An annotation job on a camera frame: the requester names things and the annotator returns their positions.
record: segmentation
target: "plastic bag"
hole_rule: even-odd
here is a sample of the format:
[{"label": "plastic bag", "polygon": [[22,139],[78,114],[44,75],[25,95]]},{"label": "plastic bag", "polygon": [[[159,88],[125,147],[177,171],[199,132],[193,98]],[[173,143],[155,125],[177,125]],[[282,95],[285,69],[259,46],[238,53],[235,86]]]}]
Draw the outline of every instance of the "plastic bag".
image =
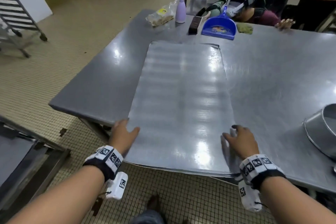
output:
[{"label": "plastic bag", "polygon": [[148,15],[146,20],[149,21],[153,27],[161,26],[175,17],[178,4],[179,0],[170,2],[169,5],[164,5],[155,13]]}]

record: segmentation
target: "dustpan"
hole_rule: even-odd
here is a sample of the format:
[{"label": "dustpan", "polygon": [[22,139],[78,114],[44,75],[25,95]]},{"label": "dustpan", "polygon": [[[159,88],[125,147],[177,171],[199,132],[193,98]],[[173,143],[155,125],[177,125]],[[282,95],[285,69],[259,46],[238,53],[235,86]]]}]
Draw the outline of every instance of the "dustpan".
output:
[{"label": "dustpan", "polygon": [[236,24],[226,15],[227,6],[219,16],[209,18],[203,26],[202,35],[233,40],[237,32]]}]

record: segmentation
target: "black pants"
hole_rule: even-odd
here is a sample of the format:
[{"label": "black pants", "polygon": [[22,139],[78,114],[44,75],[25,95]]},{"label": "black pants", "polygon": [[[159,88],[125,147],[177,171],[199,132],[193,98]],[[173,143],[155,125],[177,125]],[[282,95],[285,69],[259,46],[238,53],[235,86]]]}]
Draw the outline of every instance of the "black pants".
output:
[{"label": "black pants", "polygon": [[315,31],[335,8],[336,1],[300,0],[294,17],[296,22],[292,28],[298,29],[301,24],[304,24],[302,30]]}]

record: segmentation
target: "foot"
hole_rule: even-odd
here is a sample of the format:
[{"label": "foot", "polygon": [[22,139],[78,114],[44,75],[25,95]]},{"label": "foot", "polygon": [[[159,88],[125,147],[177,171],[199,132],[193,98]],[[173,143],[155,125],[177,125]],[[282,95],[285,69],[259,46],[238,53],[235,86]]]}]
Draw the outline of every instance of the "foot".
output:
[{"label": "foot", "polygon": [[160,198],[159,194],[155,194],[150,197],[149,201],[147,202],[147,209],[151,209],[154,211],[160,212]]}]

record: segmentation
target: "rolling rack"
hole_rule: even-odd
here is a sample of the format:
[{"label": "rolling rack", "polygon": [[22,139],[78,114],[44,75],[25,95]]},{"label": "rolling rack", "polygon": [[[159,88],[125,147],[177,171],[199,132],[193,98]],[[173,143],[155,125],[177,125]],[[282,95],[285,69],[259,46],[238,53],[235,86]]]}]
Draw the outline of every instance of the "rolling rack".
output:
[{"label": "rolling rack", "polygon": [[0,224],[43,193],[70,150],[0,115]]},{"label": "rolling rack", "polygon": [[19,39],[19,37],[22,38],[20,31],[36,31],[37,34],[40,34],[42,41],[48,40],[19,0],[0,0],[0,19],[2,20],[0,41],[14,44],[27,58],[30,55],[23,49],[25,44],[21,43]]}]

